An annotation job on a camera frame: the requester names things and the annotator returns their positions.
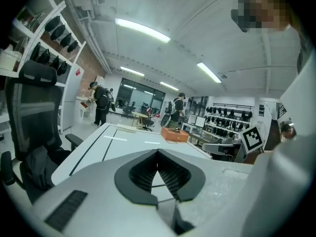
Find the chair headrest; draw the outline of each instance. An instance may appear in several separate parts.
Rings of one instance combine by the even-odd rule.
[[[53,67],[29,60],[21,68],[19,79],[28,84],[48,87],[56,84],[57,74]]]

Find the ceiling light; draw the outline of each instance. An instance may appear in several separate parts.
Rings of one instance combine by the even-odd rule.
[[[179,89],[177,89],[177,88],[175,88],[175,87],[173,87],[173,86],[171,86],[171,85],[169,85],[169,84],[167,84],[167,83],[165,83],[165,82],[163,82],[163,81],[161,81],[160,82],[160,84],[162,84],[162,85],[164,85],[164,86],[167,86],[167,87],[169,87],[169,88],[172,88],[172,89],[174,89],[174,90],[179,90]]]
[[[126,84],[124,84],[124,86],[127,87],[127,88],[136,89],[136,88],[134,88],[132,86],[129,86],[129,85],[126,85]]]
[[[218,77],[207,66],[205,66],[204,63],[201,62],[197,66],[206,72],[215,82],[221,83],[221,80],[219,80]]]
[[[142,32],[142,33],[145,33],[149,36],[152,36],[164,43],[168,43],[170,38],[167,37],[166,35],[163,35],[147,26],[143,26],[143,25],[140,25],[140,24],[137,24],[135,22],[132,22],[132,21],[128,21],[128,20],[125,20],[125,19],[120,19],[120,18],[116,18],[115,19],[115,23],[118,25],[118,26],[123,26],[123,27],[127,27],[127,28],[130,28],[130,29],[133,29],[133,30],[136,30],[136,31],[139,31],[139,32]]]
[[[123,70],[129,71],[129,72],[131,72],[131,73],[137,74],[137,75],[139,75],[139,76],[141,76],[141,77],[144,76],[144,74],[142,74],[142,73],[139,73],[139,72],[134,71],[134,70],[131,70],[131,69],[127,69],[127,68],[125,68],[125,67],[121,67],[120,69],[123,69]]]

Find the black pants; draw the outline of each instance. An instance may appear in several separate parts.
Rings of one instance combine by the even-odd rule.
[[[101,125],[107,122],[107,112],[106,110],[96,109],[95,110],[95,124],[99,125],[101,120]]]

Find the black hair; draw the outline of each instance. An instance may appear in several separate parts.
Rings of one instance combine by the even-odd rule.
[[[281,132],[288,132],[291,130],[291,126],[289,124],[284,124],[282,127],[281,127]]]

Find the cardboard box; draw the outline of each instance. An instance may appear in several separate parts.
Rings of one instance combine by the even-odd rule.
[[[187,142],[189,137],[188,133],[183,130],[180,130],[180,133],[176,133],[171,130],[173,129],[166,127],[161,129],[161,135],[165,138],[165,140]]]

